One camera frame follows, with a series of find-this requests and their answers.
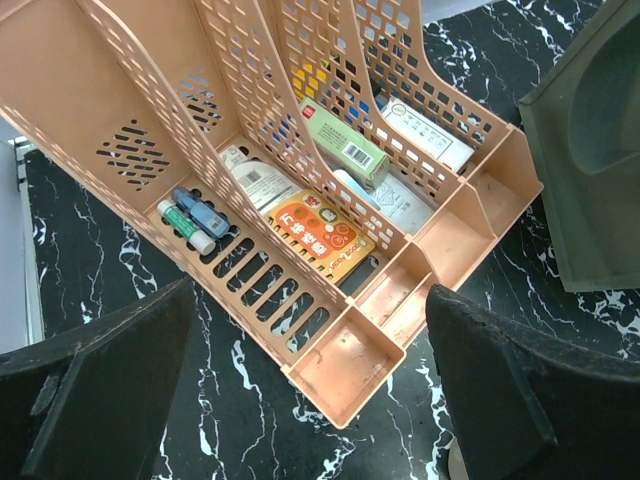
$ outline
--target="blue tube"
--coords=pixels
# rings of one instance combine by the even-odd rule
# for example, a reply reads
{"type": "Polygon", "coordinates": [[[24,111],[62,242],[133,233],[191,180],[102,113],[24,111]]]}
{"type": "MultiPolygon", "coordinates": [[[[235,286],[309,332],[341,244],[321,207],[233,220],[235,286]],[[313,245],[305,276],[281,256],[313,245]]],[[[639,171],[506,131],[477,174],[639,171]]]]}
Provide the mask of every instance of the blue tube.
{"type": "Polygon", "coordinates": [[[210,237],[220,238],[231,228],[231,224],[222,215],[199,198],[196,198],[186,188],[176,188],[172,197],[178,207],[189,214],[191,220],[210,237]]]}

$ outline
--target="orange medicine box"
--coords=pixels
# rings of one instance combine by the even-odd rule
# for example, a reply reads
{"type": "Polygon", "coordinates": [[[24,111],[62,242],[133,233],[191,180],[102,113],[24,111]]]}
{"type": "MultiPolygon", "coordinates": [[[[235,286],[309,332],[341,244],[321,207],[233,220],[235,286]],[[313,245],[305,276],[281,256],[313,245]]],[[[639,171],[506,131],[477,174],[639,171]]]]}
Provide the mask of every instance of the orange medicine box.
{"type": "Polygon", "coordinates": [[[303,190],[269,213],[269,223],[332,283],[338,283],[375,244],[336,207],[303,190]]]}

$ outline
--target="black marble floor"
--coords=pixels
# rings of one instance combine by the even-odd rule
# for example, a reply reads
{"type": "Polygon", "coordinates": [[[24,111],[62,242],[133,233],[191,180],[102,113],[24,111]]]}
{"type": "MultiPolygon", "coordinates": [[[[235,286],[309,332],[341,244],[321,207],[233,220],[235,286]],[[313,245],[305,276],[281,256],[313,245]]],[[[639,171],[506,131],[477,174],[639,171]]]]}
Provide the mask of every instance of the black marble floor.
{"type": "MultiPolygon", "coordinates": [[[[440,75],[519,124],[516,100],[553,66],[601,0],[508,0],[429,25],[440,75]]],[[[46,335],[89,322],[183,275],[38,152],[28,180],[46,335]]],[[[331,427],[199,287],[158,480],[437,479],[452,435],[424,332],[345,430],[331,427]]],[[[640,293],[562,289],[540,200],[461,288],[575,344],[640,358],[640,293]]]]}

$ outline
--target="lip balm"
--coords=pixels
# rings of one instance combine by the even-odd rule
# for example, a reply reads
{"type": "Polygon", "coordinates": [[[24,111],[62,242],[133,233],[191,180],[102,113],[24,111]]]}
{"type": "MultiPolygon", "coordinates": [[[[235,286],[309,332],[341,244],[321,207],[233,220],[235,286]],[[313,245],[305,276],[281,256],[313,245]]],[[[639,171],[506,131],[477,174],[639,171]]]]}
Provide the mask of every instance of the lip balm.
{"type": "Polygon", "coordinates": [[[162,218],[178,230],[200,255],[209,255],[213,251],[216,242],[185,217],[171,200],[161,201],[157,210],[162,218]]]}

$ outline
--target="plastic file organizer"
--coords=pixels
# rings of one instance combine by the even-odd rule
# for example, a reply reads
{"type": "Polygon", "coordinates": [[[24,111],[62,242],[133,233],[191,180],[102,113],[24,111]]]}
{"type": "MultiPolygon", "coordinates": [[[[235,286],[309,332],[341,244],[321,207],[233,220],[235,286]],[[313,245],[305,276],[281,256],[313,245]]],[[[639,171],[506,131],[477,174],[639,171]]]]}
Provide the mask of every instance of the plastic file organizer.
{"type": "MultiPolygon", "coordinates": [[[[428,108],[428,102],[439,102],[443,118],[445,112],[456,112],[450,115],[468,123],[455,109],[460,105],[466,115],[481,118],[483,141],[474,144],[474,167],[458,177],[390,129],[373,107],[358,31],[347,28],[356,25],[354,6],[338,2],[339,10],[336,2],[330,4],[297,0],[298,10],[280,25],[274,24],[281,17],[276,6],[285,4],[275,2],[267,25],[255,0],[139,0],[135,6],[124,0],[4,0],[0,109],[63,169],[182,265],[342,428],[403,361],[424,328],[430,286],[458,287],[541,186],[520,132],[438,80],[418,48],[417,33],[412,35],[416,45],[404,51],[407,59],[410,51],[418,59],[415,75],[429,82],[436,96],[432,100],[423,94],[421,102],[413,95],[413,104],[428,108]],[[302,23],[291,29],[294,19],[302,23]],[[314,70],[309,73],[315,74],[329,59],[323,84],[349,72],[349,80],[341,81],[360,86],[347,100],[349,107],[337,95],[326,101],[347,120],[351,105],[367,105],[370,125],[360,114],[351,117],[354,128],[378,138],[394,168],[411,175],[439,204],[418,234],[405,235],[334,178],[298,113],[294,89],[300,88],[295,82],[290,87],[269,30],[290,71],[293,65],[308,70],[310,63],[314,70]],[[303,58],[298,49],[295,63],[286,43],[294,38],[292,32],[307,46],[315,45],[316,53],[303,58]],[[378,131],[387,138],[380,139],[378,131]],[[381,263],[359,291],[345,296],[270,228],[218,155],[231,144],[314,189],[375,241],[381,263]],[[421,169],[424,163],[433,172],[421,169]],[[207,257],[192,251],[156,213],[157,204],[177,186],[200,190],[234,225],[207,257]],[[265,283],[265,278],[276,280],[265,283]],[[295,294],[282,300],[285,288],[295,294]],[[265,313],[265,305],[274,302],[276,311],[265,313]],[[306,309],[294,309],[295,302],[306,309]],[[293,310],[297,321],[288,330],[274,329],[293,310]],[[311,324],[315,333],[308,338],[311,324]]],[[[374,40],[365,42],[365,51],[379,42],[374,40]]],[[[395,40],[388,41],[385,48],[395,48],[395,40]]],[[[374,75],[375,65],[385,61],[383,54],[376,55],[368,57],[374,75]]],[[[413,70],[406,68],[411,80],[413,70]]],[[[313,88],[311,78],[301,81],[313,88]]],[[[394,87],[387,83],[385,88],[394,87]]],[[[458,133],[473,143],[476,130],[474,125],[468,134],[458,133]]]]}

